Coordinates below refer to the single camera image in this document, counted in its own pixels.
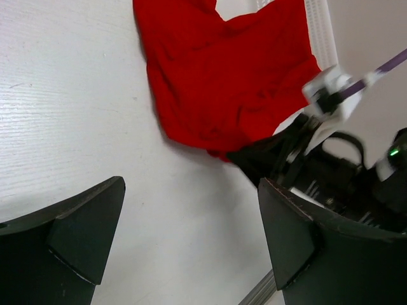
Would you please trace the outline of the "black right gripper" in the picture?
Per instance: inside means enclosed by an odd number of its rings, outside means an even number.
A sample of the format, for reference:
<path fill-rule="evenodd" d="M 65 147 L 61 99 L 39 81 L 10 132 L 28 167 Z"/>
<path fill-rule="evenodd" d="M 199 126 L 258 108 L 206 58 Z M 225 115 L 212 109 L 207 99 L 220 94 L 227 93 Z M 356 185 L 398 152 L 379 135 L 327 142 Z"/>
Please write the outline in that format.
<path fill-rule="evenodd" d="M 394 137 L 384 157 L 365 165 L 361 141 L 345 132 L 329 139 L 350 144 L 359 161 L 335 156 L 318 144 L 305 148 L 316 133 L 301 115 L 280 133 L 259 140 L 226 157 L 258 187 L 263 178 L 277 178 L 287 189 L 297 189 L 322 206 L 357 222 L 381 229 L 406 228 L 406 129 Z"/>

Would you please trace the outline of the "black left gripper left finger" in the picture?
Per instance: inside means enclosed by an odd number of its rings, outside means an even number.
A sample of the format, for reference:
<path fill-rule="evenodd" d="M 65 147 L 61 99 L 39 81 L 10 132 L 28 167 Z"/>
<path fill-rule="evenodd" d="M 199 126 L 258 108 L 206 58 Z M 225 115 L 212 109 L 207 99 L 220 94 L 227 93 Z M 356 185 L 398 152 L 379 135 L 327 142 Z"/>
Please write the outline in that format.
<path fill-rule="evenodd" d="M 1 304 L 90 304 L 125 197 L 115 176 L 1 223 Z"/>

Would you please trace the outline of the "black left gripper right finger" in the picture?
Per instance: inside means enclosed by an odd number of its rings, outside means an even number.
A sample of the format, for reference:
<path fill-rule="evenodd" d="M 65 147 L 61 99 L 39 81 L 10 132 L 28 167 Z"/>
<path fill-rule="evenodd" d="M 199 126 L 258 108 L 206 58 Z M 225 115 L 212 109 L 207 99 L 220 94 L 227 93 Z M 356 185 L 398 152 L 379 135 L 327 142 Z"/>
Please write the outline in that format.
<path fill-rule="evenodd" d="M 286 304 L 405 304 L 406 236 L 366 226 L 262 179 L 259 207 Z"/>

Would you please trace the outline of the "red t shirt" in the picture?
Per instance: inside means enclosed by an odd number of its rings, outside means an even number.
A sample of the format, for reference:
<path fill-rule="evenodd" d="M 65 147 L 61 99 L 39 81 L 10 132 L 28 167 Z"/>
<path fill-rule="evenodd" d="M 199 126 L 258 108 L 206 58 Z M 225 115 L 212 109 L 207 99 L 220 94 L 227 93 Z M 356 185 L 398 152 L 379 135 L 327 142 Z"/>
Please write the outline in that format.
<path fill-rule="evenodd" d="M 230 20 L 215 1 L 137 0 L 133 9 L 170 140 L 225 159 L 306 106 L 301 90 L 320 69 L 303 1 L 273 1 Z"/>

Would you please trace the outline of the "white plastic basket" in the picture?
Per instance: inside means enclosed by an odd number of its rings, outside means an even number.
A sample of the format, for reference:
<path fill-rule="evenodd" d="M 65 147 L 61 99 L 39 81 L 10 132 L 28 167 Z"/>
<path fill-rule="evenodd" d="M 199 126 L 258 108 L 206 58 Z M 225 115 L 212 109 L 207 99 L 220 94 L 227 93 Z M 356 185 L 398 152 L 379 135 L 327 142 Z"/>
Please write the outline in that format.
<path fill-rule="evenodd" d="M 312 53 L 324 70 L 338 63 L 331 16 L 326 0 L 304 0 Z"/>

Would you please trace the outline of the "aluminium table edge rail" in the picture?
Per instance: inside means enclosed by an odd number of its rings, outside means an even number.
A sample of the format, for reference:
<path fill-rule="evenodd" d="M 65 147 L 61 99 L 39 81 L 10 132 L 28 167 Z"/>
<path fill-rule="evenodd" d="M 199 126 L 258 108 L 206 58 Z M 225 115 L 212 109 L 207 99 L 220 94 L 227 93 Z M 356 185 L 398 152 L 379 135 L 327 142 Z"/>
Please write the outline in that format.
<path fill-rule="evenodd" d="M 265 305 L 276 293 L 277 286 L 273 270 L 239 302 L 239 305 Z"/>

